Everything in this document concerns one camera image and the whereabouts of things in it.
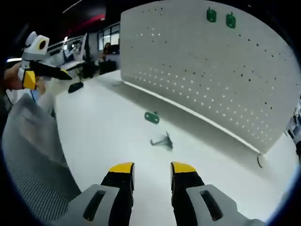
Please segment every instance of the green clip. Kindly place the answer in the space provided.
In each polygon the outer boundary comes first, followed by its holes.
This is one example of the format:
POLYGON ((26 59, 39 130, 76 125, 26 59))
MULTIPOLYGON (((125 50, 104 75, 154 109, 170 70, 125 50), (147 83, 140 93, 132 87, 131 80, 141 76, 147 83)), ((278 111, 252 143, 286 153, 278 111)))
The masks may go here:
POLYGON ((144 118, 145 118, 147 121, 150 121, 150 122, 152 122, 152 123, 154 123, 154 124, 158 124, 159 121, 160 121, 160 119, 159 119, 157 113, 146 112, 146 113, 144 114, 144 118))
POLYGON ((236 18, 235 16, 233 16, 233 12, 231 12, 231 14, 226 15, 226 25, 229 28, 233 28, 233 29, 236 27, 236 18))
POLYGON ((214 23, 216 22, 216 11, 214 9, 207 9, 207 21, 214 23))

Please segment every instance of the gray mesh chair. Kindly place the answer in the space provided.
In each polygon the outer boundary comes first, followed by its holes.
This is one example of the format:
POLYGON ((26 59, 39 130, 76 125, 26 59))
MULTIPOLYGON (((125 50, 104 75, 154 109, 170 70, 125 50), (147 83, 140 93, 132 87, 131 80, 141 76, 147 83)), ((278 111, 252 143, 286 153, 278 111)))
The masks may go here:
POLYGON ((24 95, 12 108, 2 150, 16 190, 36 218, 56 220, 80 194, 63 155, 54 118, 24 95))

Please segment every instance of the desk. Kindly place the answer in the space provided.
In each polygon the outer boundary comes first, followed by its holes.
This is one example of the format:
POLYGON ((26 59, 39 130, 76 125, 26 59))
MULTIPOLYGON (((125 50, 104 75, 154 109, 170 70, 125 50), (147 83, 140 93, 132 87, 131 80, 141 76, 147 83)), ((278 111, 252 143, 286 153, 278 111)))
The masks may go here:
POLYGON ((88 80, 72 94, 58 95, 56 119, 64 155, 81 191, 101 183, 110 167, 135 163, 134 226, 176 225, 171 161, 191 164, 206 184, 235 200, 242 214, 264 221, 298 166, 295 145, 285 134, 265 155, 261 169, 256 152, 203 120, 122 83, 120 71, 88 80), (146 121, 146 111, 157 112, 160 123, 146 121), (172 151, 150 145, 150 139, 160 139, 166 131, 174 143, 172 151))

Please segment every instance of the chair backrest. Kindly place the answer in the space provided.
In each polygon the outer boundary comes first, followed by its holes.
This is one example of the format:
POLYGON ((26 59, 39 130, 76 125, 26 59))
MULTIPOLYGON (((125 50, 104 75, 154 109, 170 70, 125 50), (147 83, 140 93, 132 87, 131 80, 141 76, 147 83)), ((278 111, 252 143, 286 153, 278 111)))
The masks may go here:
POLYGON ((2 136, 6 167, 16 190, 41 221, 60 218, 80 194, 63 156, 56 121, 24 95, 2 136))

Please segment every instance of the white pegboard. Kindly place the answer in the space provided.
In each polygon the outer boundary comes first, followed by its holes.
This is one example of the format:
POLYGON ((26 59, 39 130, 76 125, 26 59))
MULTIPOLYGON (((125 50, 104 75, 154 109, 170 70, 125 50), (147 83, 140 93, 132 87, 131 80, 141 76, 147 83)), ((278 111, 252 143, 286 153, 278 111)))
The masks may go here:
POLYGON ((160 1, 121 15, 121 77, 266 153, 300 96, 293 51, 265 23, 211 1, 160 1), (208 22, 208 8, 217 12, 208 22), (236 28, 226 26, 233 12, 236 28))

